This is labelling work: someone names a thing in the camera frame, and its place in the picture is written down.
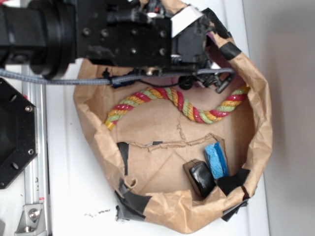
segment metal bracket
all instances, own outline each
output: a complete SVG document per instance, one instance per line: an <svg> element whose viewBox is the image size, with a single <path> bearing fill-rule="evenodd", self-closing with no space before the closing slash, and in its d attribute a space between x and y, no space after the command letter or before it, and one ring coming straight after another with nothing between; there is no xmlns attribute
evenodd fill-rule
<svg viewBox="0 0 315 236"><path fill-rule="evenodd" d="M0 189L36 156L36 107L0 78Z"/></svg>
<svg viewBox="0 0 315 236"><path fill-rule="evenodd" d="M45 209L43 204L30 204L23 207L23 213L15 236L46 235Z"/></svg>
<svg viewBox="0 0 315 236"><path fill-rule="evenodd" d="M5 223L0 220L0 236L4 234Z"/></svg>

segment black octagonal plate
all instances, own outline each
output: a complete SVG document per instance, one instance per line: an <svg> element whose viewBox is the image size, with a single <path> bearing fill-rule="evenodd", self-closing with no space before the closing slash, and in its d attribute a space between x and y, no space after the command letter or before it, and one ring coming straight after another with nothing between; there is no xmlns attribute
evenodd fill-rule
<svg viewBox="0 0 315 236"><path fill-rule="evenodd" d="M36 156L36 107L0 78L0 189Z"/></svg>

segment twisted rope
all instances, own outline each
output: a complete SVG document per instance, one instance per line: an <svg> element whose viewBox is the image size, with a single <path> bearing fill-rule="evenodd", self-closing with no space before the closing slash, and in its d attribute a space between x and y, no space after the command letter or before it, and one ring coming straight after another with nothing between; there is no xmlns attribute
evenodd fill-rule
<svg viewBox="0 0 315 236"><path fill-rule="evenodd" d="M242 101L247 98L249 90L249 87L240 87L215 110L208 112L195 108L181 92L176 91L174 88L147 88L120 101L119 105L115 106L114 109L109 112L105 125L108 129L112 130L128 111L131 111L140 104L157 100L158 98L172 101L174 105L178 107L178 110L183 112L183 114L192 121L212 124L234 111L235 107L240 105Z"/></svg>

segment white label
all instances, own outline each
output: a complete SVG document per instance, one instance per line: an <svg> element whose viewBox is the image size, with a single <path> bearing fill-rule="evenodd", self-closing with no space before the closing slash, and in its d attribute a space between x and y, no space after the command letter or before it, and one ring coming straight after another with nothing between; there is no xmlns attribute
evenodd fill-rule
<svg viewBox="0 0 315 236"><path fill-rule="evenodd" d="M202 17L203 14L193 6L184 8L180 13L172 17L172 38L178 35L191 23Z"/></svg>

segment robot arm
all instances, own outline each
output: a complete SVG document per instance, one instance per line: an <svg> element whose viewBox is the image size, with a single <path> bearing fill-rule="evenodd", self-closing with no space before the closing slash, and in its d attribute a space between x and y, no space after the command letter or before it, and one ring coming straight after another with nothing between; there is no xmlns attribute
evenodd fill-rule
<svg viewBox="0 0 315 236"><path fill-rule="evenodd" d="M195 75L209 68L211 30L210 20L192 6L172 15L160 0L144 7L139 0L33 0L27 8L0 7L0 66L29 64L51 80L75 59L87 58L134 67L139 75ZM217 87L223 84L211 80Z"/></svg>

